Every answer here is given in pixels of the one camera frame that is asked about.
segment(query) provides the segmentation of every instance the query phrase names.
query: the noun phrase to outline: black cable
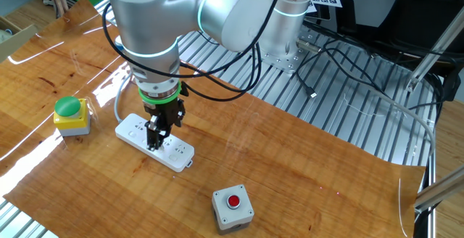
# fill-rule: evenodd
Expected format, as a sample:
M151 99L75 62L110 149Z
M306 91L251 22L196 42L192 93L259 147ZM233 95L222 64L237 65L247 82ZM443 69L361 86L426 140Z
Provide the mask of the black cable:
M393 70L395 69L395 67L397 66L397 63L401 60L402 57L403 57L403 53L399 54L398 57L393 62L393 65L391 65L391 67L389 68L389 72L386 75L385 84L382 86L382 90L384 91L386 90L386 87L389 85L389 80L392 76Z
M419 107L427 107L427 106L432 106L432 105L435 105L435 104L443 104L444 101L439 101L439 102L432 102L432 103L425 103L425 104L418 104L414 107L410 107L409 110L414 110L416 108L419 108Z
M333 63L335 63L335 65L337 65L337 67L339 67L340 71L343 72L343 74L345 74L345 76L347 76L348 78L351 78L352 80L358 82L358 83L362 83L362 84L365 84L365 85L368 85L368 86L372 86L373 88L376 88L376 90L380 91L382 94L384 94L385 96L389 97L387 94L385 94L385 92L380 89L376 84L372 84L372 83L368 83L362 79L359 79L359 78L356 78L352 75L350 75L349 73L346 72L346 70L340 65L340 63L338 61L335 60L335 57L327 52L327 55L333 60Z
M444 99L444 87L443 87L442 81L440 80L440 78L437 75L434 75L434 77L435 77L435 81L437 81L436 84L439 84L439 86L440 86L440 89L441 89L440 96L441 96L441 100L443 100ZM440 115L442 114L442 110L443 110L443 104L439 104L438 105L438 110L437 110L438 113L436 115L435 121L438 121L440 119Z
M220 45L219 43L211 42L211 38L205 37L205 36L203 35L203 33L200 32L199 30L198 30L197 32L198 32L198 34L202 35L202 37L203 37L208 43L213 44L213 45L216 45L216 46L219 46L219 45Z
M393 56L389 56L388 54L385 54L384 52L380 52L379 50L373 48L372 46L368 46L366 44L364 44L363 42L357 40L356 38L353 38L351 36L347 36L347 35L341 35L341 34L338 34L338 33L335 33L334 31L332 30L329 30L327 28L324 28L320 25L317 25L315 23L312 23L312 22L309 22L309 21L306 21L304 22L304 25L308 28L311 28L313 30L316 30L317 32L319 33L322 33L324 35L327 35L327 36L330 36L332 38L336 38L337 40L340 40L340 41L343 41L343 42L346 42L348 44L351 44L351 45L354 45L354 46L358 46L360 48L363 48L370 56L372 56L372 52L385 58L385 59L388 59L388 60L391 60L391 61L394 61L394 58ZM431 50L428 50L428 49L425 49L425 48L422 48L422 47L419 47L419 46L416 46L415 49L409 49L409 48L406 48L406 47L402 47L402 46L395 46L393 44L386 44L382 41L374 41L374 43L377 43L377 44L381 44L383 46L387 46L389 48L392 48L392 49L395 49L399 52L404 52L404 53L408 53L408 54L417 54L415 51L417 52L420 52L421 54L428 54L428 53L431 53L431 54L437 54L441 57L446 57L447 59L451 60L453 63L456 63L456 59L458 60L461 60L462 58L464 57L458 57L458 56L461 56L461 55L464 55L464 54L454 54L456 56L453 56L453 54L450 54L450 53L438 53L438 52L433 52ZM403 62L414 62L414 61L418 61L420 59L410 59L410 60L405 60Z
M252 63L252 76L251 76L251 81L253 81L254 72L255 72L255 55L254 55L254 49L253 49L253 56L250 57L250 58L253 59L253 63ZM261 73L261 71L259 70L259 69L260 69L260 66L261 66L261 65L258 66L258 74ZM187 65L187 64L184 64L184 63L181 63L181 67L188 68L188 69L193 70L193 71L196 71L196 72L198 72L198 73L204 73L203 70L200 70L200 69L198 69L198 68L196 68L196 67L192 67L192 66ZM250 89L252 89L254 86L256 86L256 83L257 83L257 82L255 81L255 83L249 85L249 86L246 87L245 89L235 89L235 88L233 88L233 87L230 87L230 86L228 86L228 85L226 85L226 84L220 82L219 80L217 80L216 78L214 78L214 77L211 76L211 75L207 75L206 78L208 78L208 79L211 80L212 82L216 83L217 85L223 87L224 89L227 89L227 90L229 90L229 91L236 92L236 93L247 92L247 91L249 91Z
M260 77L261 77L261 69L262 69L262 61L261 61L261 49L260 49L260 44L259 43L256 43L256 51L257 51L257 56L258 56L258 74L257 74L257 77L256 77L256 80L252 83L253 81L253 77L254 77L254 72L252 73L251 75L251 79L248 83L248 86L246 87L248 90L249 89L253 89L258 81L260 80ZM184 82L184 85L190 89L190 91L194 92L195 94L197 94L198 96L200 97L203 97L205 99L208 99L208 100L211 100L211 101L216 101L216 102L229 102L229 101L233 101L235 99L238 99L240 97L242 97L243 95L245 95L245 93L248 91L242 91L240 94L234 96L234 97L230 97L230 98L226 98L226 99L219 99L219 98L215 98L215 97L210 97L210 96L207 96L203 93L200 93L198 92L197 90L193 89L191 86L189 86L187 83Z
M299 74L299 71L302 69L303 66L305 66L307 63L309 63L311 60L315 59L316 57L319 57L321 54L322 54L322 52L318 52L314 56L310 57L308 60L303 61L302 64L297 68L297 71L296 71L298 81L304 87L304 90L306 91L306 95L308 95L311 98L313 98L313 94L315 93L315 90L311 86L308 86L306 84L305 80Z
M240 53L238 56L234 57L229 63L225 64L224 66L222 67L219 67L219 68L216 68L215 70L211 70L209 72L205 72L205 73L198 73L198 74L193 74L193 75L177 75L177 74L170 74L170 73L165 73L165 72L162 72L162 71L159 71L159 70L154 70L150 67L146 67L134 60L132 60L130 57L127 57L124 55L124 53L122 53L116 46L115 44L113 43L111 37L109 36L108 34L108 30L107 30L107 25L106 25L106 16L107 16L107 12L108 12L108 9L109 7L111 6L111 3L108 3L106 5L106 7L104 8L103 10L103 14L102 14L102 27L103 27L103 31L104 31L104 34L105 34L105 37L107 38L108 40L108 43L109 45L125 60L127 60L128 62L132 63L133 65L141 68L141 69L144 69L144 70L147 70L149 72L153 72L155 74L158 74L158 75L163 75L163 76L167 76L167 77L170 77L170 78L199 78L199 77L203 77L203 76L206 76L206 75L212 75L214 73L217 73L219 71L222 71L222 70L225 70L227 69L228 67L230 67L232 64L234 64L235 62L237 62L239 59L241 59L243 56L245 56L250 50L252 50L254 48L254 45L258 42L258 40L260 39L262 33L264 32L264 29L266 28L266 26L268 25L269 23L269 19L270 17L272 16L273 14L273 11L274 11L274 8L276 7L276 4L277 4L278 0L273 0L273 3L271 4L271 7L269 8L269 11L268 11L268 14L266 15L266 18L265 18L265 21L264 23L261 25L261 28L260 30L258 31L258 34L256 35L256 37L253 39L253 41L251 42L250 45L248 45L248 47L242 52Z
M356 65L350 58L348 58L348 56L344 52L342 52L340 49L336 49L336 48L328 48L326 50L334 50L335 52L338 52L342 57L344 57L346 60L348 60L348 62L351 65L353 65L353 67L355 67L357 70L359 70L372 83L372 86L375 89L380 91L382 94L386 95L384 90L382 90L382 88L380 86L378 86L376 84L376 82L374 82L374 80L369 76L369 74L367 72L365 72L361 67Z
M413 48L413 49L417 49L417 50L420 50L422 52L427 52L427 53L430 53L430 54L438 54L440 56L448 56L448 57L454 57L454 58L463 58L464 57L463 53L451 53L451 52L436 53L436 52L433 52L432 50L427 49L427 48L425 48L423 46L413 45L413 44L408 43L406 41L401 41L401 43L407 44L409 46L409 48L406 48L406 49Z

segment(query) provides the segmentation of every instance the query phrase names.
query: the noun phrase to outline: wooden tabletop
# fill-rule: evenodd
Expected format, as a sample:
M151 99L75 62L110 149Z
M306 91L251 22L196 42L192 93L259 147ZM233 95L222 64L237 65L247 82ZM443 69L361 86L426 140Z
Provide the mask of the wooden tabletop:
M436 124L436 180L464 164L464 103L446 102ZM436 208L436 236L455 238L464 234L464 192L454 194Z
M113 37L115 27L109 27ZM215 190L244 184L255 216L231 237L411 237L424 168L394 165L251 95L183 97L173 134L195 147L175 173L119 140L113 104L127 63L87 0L0 64L0 194L60 237L215 237ZM188 84L232 96L206 79ZM62 138L51 115L87 98L91 133ZM130 83L120 115L144 117Z

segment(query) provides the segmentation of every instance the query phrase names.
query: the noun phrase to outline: power outlet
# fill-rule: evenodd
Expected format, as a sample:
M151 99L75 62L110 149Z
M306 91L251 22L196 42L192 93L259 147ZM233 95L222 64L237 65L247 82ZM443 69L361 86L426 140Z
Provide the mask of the power outlet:
M145 123L145 119L130 114L116 127L116 136L175 172L179 173L185 167L191 166L194 147L172 134L163 141L158 150L147 149Z

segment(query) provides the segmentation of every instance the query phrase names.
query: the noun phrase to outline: red button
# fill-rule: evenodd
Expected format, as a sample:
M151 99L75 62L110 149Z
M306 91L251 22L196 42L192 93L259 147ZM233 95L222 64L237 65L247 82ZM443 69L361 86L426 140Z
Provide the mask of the red button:
M240 198L236 195L231 195L227 198L227 206L230 209L237 209L240 206Z

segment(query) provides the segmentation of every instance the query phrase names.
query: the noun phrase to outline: green button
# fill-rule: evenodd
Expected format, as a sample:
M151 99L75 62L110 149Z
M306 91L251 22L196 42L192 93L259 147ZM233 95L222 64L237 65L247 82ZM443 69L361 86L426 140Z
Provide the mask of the green button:
M63 97L55 104L55 112L61 116L71 116L79 112L80 101L75 97Z

